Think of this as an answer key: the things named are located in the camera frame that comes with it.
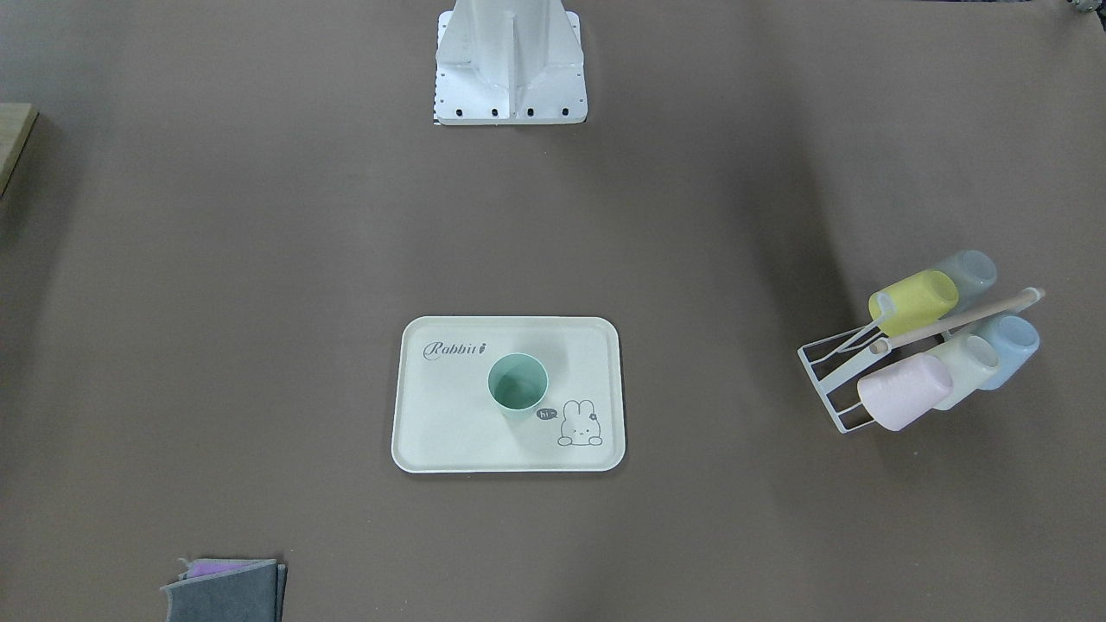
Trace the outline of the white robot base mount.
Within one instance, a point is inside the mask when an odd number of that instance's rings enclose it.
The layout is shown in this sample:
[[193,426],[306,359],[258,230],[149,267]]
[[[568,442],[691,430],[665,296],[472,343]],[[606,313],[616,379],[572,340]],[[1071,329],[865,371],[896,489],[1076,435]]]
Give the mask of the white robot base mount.
[[561,1],[458,1],[438,15],[435,63],[436,124],[588,118],[581,20]]

